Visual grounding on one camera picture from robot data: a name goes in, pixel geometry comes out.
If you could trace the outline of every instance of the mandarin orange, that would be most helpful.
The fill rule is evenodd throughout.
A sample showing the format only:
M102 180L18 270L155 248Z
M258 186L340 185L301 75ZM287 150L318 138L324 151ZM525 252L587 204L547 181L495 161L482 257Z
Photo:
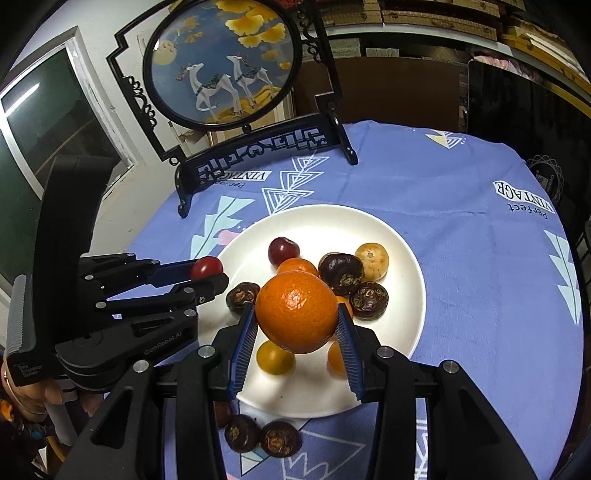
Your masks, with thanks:
M277 273L291 272L294 270L308 272L312 275L316 275L316 277L318 278L320 277L320 274L318 273L318 270L316 270L314 264L312 262L304 260L303 258L288 258L287 260L282 262L281 265L279 265L279 267L277 267Z
M340 346L338 342L335 342L330 346L329 353L327 354L327 360L335 373L342 375L343 377L347 376L345 362L343 360L343 355L340 353Z
M345 297L340 297L340 296L336 296L336 303L344 303L345 306L347 307L347 310L349 311L349 315L351 316L351 318L353 318L353 307L351 306L351 304L349 303L349 300L347 300Z
M318 277L302 271L277 274L256 297L256 319L267 338L292 353L310 353L335 332L337 302Z

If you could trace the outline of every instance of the black carved frame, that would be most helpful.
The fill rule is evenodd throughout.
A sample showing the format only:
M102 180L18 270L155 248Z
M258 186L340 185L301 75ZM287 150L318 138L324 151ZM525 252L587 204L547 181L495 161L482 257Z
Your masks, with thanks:
M146 45L146 52L152 52L156 41L160 38L163 31L166 30L176 18L174 15L181 15L185 13L188 9L194 7L195 5L205 2L207 0L193 0L191 2L185 2L183 5L179 5L174 12L169 15L152 33L148 44ZM251 124L258 120L259 118L264 117L266 114L271 112L277 105L279 105L288 93L291 90L291 87L294 84L294 81L300 71L301 67L301 44L302 42L298 39L300 38L300 32L297 29L295 22L291 19L288 13L283 8L278 8L279 5L274 0L256 0L260 4L263 4L273 10L276 10L277 15L279 15L280 20L286 26L290 37L292 38L292 49L293 49L293 59L290 71L288 73L287 80L285 84L281 88L281 90L275 95L275 97L265 106L258 109L256 112L251 113L250 115L239 118L232 122L226 122L223 124L204 124L200 122L196 122L187 118L185 116L179 115L176 111L172 110L165 101L162 100L160 94L158 93L157 89L154 86L154 80L152 78L152 55L145 55L144 62L142 65L142 77L144 78L144 86L146 90L146 94L152 100L152 103L156 107L156 109L161 112L166 118L172 120L178 125L182 125L187 128L193 128L198 131L206 131L206 132L216 132L216 131L223 131L223 130L230 130L231 128L239 128L244 125Z
M115 34L118 48L107 57L107 62L132 113L158 156L162 161L167 160L171 165L177 166L174 181L180 200L178 214L182 218L189 214L191 199L195 193L215 183L233 165L246 158L262 155L267 150L276 151L284 148L318 150L339 145L347 161L351 165L357 165L357 154L351 147L345 129L335 114L335 102L342 97L342 91L316 0L303 0L296 8L298 23L302 28L301 42L314 57L314 61L326 66L332 86L332 91L315 96L319 110L317 113L299 116L256 130L252 130L250 125L245 125L242 127L241 135L189 158L185 156L180 145L165 150L154 132L157 124L154 108L148 103L139 80L123 74L117 57L129 47L125 35L173 1L160 2L119 30ZM282 9L279 4L274 8ZM310 34L312 27L316 36Z

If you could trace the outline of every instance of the moon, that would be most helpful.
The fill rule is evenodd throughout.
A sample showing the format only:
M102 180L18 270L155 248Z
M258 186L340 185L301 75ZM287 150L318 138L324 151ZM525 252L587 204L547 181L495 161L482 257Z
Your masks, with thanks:
M174 42L164 40L152 54L152 61L156 65L168 65L174 61L177 56L177 47Z

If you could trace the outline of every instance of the window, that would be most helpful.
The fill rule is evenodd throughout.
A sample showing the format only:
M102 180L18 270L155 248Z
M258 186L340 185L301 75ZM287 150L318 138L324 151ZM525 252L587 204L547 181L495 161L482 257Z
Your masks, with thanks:
M33 270L41 200L18 168L0 132L0 274L11 284Z
M2 97L2 107L14 140L42 187L58 154L119 158L84 96L65 48L14 85ZM113 176L121 173L117 168Z
M41 198L59 154L118 158L111 183L132 164L95 93L72 29L17 65L0 87L0 288L33 270Z

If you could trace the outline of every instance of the small orange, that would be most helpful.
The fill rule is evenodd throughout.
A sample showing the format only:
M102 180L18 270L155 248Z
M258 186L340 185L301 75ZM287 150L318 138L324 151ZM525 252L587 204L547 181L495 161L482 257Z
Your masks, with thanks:
M267 340L257 350L256 362L268 374L284 375L294 368L296 356Z
M349 303L349 300L347 300L345 297L336 297L336 303L344 303L345 306L347 307L347 310L349 311L349 315L351 316L351 318L353 318L353 307L351 306L351 304Z
M288 258L279 267L277 267L277 273L291 272L294 270L300 270L302 272L308 272L316 277L320 277L318 270L312 262L308 262L303 258Z
M327 360L329 362L330 367L335 373L342 375L343 377L347 376L347 370L345 370L345 362L343 362L343 355L340 353L340 346L338 342L333 343L329 348L329 353L327 355Z

